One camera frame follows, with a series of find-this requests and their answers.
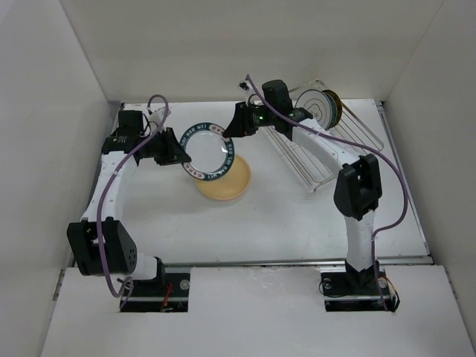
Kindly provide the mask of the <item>blue green patterned plate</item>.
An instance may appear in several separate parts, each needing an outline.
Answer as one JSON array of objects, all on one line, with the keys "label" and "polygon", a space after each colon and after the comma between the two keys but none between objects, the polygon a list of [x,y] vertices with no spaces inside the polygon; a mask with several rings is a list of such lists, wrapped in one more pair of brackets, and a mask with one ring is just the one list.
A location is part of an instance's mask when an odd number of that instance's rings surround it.
[{"label": "blue green patterned plate", "polygon": [[324,94],[328,97],[330,104],[331,104],[331,110],[332,110],[332,116],[330,119],[329,124],[327,125],[326,129],[331,129],[339,124],[339,121],[341,119],[342,113],[338,113],[335,105],[335,101],[333,98],[327,93],[329,89],[324,90]]}]

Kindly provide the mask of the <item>dark rim lettered plate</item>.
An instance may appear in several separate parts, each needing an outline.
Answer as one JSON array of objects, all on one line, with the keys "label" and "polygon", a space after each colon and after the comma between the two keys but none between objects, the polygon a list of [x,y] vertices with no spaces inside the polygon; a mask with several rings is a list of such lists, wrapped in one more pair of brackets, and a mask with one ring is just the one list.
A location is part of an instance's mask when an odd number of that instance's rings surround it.
[{"label": "dark rim lettered plate", "polygon": [[184,171],[200,181],[223,177],[235,159],[234,142],[223,136],[224,129],[211,122],[196,123],[182,135],[179,143],[191,161],[183,163]]}]

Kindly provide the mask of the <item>beige yellow plate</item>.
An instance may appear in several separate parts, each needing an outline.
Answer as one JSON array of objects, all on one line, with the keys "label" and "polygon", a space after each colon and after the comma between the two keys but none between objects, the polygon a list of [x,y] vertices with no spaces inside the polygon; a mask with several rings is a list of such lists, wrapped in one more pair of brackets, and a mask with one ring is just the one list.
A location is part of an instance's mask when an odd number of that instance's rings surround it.
[{"label": "beige yellow plate", "polygon": [[236,155],[230,170],[221,178],[214,181],[196,179],[198,190],[209,199],[228,201],[240,197],[251,182],[251,168],[248,162]]}]

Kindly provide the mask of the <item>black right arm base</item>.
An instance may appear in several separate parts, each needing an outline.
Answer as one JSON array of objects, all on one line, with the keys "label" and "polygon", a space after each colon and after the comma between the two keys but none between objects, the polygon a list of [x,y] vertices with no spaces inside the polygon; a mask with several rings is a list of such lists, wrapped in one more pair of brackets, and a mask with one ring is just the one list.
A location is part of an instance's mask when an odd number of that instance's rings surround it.
[{"label": "black right arm base", "polygon": [[351,285],[345,268],[323,268],[318,287],[326,312],[396,312],[401,303],[384,268],[379,269],[378,283],[371,269],[370,281],[357,287]]}]

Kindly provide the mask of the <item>yellow patterned plate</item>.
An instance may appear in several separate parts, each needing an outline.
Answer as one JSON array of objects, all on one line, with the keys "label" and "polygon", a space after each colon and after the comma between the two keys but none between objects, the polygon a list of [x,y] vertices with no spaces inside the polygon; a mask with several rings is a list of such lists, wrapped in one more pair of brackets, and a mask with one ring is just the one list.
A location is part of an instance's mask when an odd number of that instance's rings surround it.
[{"label": "yellow patterned plate", "polygon": [[337,93],[335,93],[333,90],[328,90],[327,93],[333,98],[335,101],[336,109],[338,113],[342,113],[343,111],[343,104],[341,102],[341,98],[338,96]]}]

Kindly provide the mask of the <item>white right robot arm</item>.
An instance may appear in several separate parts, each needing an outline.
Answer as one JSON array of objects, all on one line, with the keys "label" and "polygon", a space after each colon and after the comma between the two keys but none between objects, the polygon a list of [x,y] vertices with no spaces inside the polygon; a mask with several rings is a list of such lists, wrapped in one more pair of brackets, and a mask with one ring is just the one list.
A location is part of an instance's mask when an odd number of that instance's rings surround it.
[{"label": "white right robot arm", "polygon": [[375,211],[382,196],[376,156],[356,155],[338,143],[307,109],[297,107],[282,80],[257,89],[250,80],[239,83],[246,99],[235,106],[226,138],[252,136],[260,127],[272,126],[280,134],[316,157],[335,177],[333,201],[344,216],[347,258],[344,283],[355,293],[363,292],[378,275],[372,252]]}]

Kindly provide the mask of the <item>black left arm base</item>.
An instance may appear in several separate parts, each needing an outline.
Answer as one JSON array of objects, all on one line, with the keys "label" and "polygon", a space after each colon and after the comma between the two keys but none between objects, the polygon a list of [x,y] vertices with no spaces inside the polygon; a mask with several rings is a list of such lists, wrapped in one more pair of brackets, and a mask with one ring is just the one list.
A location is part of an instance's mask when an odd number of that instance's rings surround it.
[{"label": "black left arm base", "polygon": [[120,312],[188,312],[191,268],[165,268],[164,279],[134,280],[132,294],[123,293]]}]

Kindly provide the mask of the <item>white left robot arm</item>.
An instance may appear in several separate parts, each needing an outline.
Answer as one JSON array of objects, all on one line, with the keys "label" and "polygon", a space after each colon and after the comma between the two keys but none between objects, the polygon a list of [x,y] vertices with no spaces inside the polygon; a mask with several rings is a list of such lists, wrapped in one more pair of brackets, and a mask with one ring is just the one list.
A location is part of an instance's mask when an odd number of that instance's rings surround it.
[{"label": "white left robot arm", "polygon": [[89,206],[80,221],[69,224],[67,237],[82,275],[102,276],[109,271],[130,276],[140,280],[147,293],[158,295],[167,284],[162,261],[138,253],[121,222],[126,189],[143,159],[168,166],[188,164],[191,158],[173,129],[147,135],[144,121],[142,111],[119,111],[118,127],[101,149],[100,174]]}]

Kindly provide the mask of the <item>white green rim plate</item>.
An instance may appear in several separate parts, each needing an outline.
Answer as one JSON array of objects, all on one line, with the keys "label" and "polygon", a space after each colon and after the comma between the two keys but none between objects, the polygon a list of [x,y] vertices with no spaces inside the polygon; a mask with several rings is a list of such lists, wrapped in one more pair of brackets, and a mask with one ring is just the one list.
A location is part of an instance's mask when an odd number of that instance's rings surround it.
[{"label": "white green rim plate", "polygon": [[323,129],[329,129],[332,122],[330,99],[317,89],[304,91],[296,100],[296,107],[308,111]]}]

